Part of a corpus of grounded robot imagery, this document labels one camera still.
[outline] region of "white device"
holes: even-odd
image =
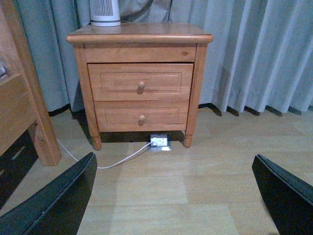
[[[171,151],[171,143],[169,141],[169,135],[167,134],[152,134],[150,135],[151,147],[149,152],[155,151]]]
[[[89,0],[90,19],[93,26],[119,26],[121,18],[119,16],[117,0]]]

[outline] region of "nightstand top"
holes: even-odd
[[[208,44],[213,36],[187,23],[122,23],[121,26],[87,25],[67,36],[72,44],[196,43]]]

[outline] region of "air purifier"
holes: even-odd
[[[121,25],[117,0],[89,0],[89,5],[91,25]]]

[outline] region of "wooden bed frame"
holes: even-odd
[[[0,156],[29,131],[42,165],[57,165],[61,152],[12,0],[0,1]]]

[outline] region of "curtain fold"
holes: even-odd
[[[70,104],[84,108],[72,45],[68,33],[89,24],[84,0],[16,0],[48,111]]]
[[[90,22],[85,0],[16,0],[49,111],[83,109],[68,33]],[[130,22],[191,23],[209,31],[200,104],[306,111],[313,105],[311,0],[120,0]]]

